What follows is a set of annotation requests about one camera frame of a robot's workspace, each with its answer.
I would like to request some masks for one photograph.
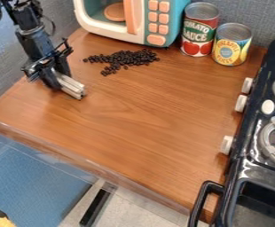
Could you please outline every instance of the yellow can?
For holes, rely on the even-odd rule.
[[[216,31],[212,58],[224,66],[238,66],[245,62],[252,40],[249,27],[238,23],[226,23]]]

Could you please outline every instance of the floor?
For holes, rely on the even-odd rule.
[[[59,227],[79,227],[77,220],[83,216],[103,184],[103,180],[98,180]],[[111,193],[92,227],[187,227],[188,214],[180,214],[121,187]],[[208,225],[199,222],[198,227]]]
[[[0,209],[18,227],[79,227],[104,184],[85,171],[0,136]],[[121,187],[111,193],[92,227],[187,226],[188,214]]]

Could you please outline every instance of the stove handle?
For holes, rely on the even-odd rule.
[[[200,219],[200,213],[204,207],[207,196],[210,193],[222,195],[224,193],[224,187],[212,181],[206,181],[200,188],[200,192],[197,200],[194,203],[192,213],[190,215],[188,227],[197,227]]]

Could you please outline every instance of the can label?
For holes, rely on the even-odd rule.
[[[251,39],[235,42],[216,36],[212,57],[219,64],[238,66],[246,60],[250,44]]]
[[[183,36],[196,43],[207,43],[213,40],[215,29],[196,20],[185,19]]]
[[[182,34],[182,52],[194,57],[209,55],[212,51],[217,22],[218,19],[202,21],[185,18]]]

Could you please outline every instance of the can lid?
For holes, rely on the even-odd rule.
[[[239,23],[226,23],[217,28],[219,38],[233,41],[244,41],[252,37],[249,27]]]
[[[212,20],[220,14],[213,4],[203,2],[188,4],[185,8],[185,13],[188,18],[199,20]]]

